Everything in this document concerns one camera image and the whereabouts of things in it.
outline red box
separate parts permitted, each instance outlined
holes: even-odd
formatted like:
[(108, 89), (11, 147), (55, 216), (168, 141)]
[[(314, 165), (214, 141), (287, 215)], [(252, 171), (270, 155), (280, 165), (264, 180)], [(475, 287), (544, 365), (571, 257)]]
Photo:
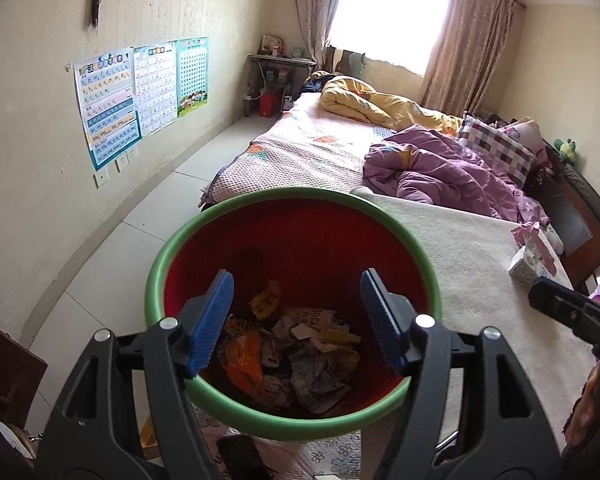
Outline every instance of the red box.
[(276, 88), (272, 91), (266, 91), (260, 98), (260, 116), (273, 117), (280, 111), (282, 106), (283, 88)]

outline silver screw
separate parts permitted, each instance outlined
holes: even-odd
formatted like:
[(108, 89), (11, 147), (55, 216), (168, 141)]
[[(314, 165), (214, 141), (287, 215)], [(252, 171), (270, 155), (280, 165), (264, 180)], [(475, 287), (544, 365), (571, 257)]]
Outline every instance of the silver screw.
[(111, 337), (111, 332), (109, 330), (107, 330), (106, 328), (101, 328), (95, 334), (93, 334), (93, 338), (98, 343), (104, 343), (110, 337)]
[(429, 314), (418, 314), (416, 316), (416, 325), (423, 328), (431, 328), (436, 324), (436, 320), (433, 319)]
[(171, 330), (172, 328), (176, 328), (178, 326), (178, 320), (174, 317), (163, 317), (160, 320), (160, 328), (165, 330)]
[(500, 332), (500, 330), (494, 326), (488, 326), (482, 331), (482, 333), (484, 334), (485, 338), (493, 340), (499, 339), (500, 336), (502, 336), (502, 332)]

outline floral tablecloth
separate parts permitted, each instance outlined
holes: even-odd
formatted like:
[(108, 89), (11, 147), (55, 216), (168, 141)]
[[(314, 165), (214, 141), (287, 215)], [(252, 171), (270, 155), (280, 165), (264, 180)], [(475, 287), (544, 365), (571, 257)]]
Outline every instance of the floral tablecloth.
[[(218, 469), (229, 479), (216, 441), (240, 432), (195, 409), (206, 444)], [(307, 480), (316, 475), (337, 475), (344, 480), (360, 477), (362, 452), (360, 432), (344, 434), (314, 442), (279, 442), (253, 438), (272, 480)]]

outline yellow blanket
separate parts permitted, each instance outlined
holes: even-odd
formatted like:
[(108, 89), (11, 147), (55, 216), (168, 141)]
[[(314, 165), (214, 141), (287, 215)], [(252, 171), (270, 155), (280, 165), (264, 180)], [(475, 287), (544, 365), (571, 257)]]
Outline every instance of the yellow blanket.
[(337, 76), (322, 90), (320, 104), (325, 110), (362, 123), (401, 130), (419, 124), (455, 136), (462, 119), (445, 115), (399, 95), (382, 94), (359, 79)]

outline bright window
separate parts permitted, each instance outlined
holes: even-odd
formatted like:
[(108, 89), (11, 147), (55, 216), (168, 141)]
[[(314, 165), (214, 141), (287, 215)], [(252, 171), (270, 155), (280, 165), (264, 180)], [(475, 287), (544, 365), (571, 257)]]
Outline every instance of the bright window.
[(335, 48), (364, 53), (423, 75), (449, 0), (340, 0), (331, 26)]

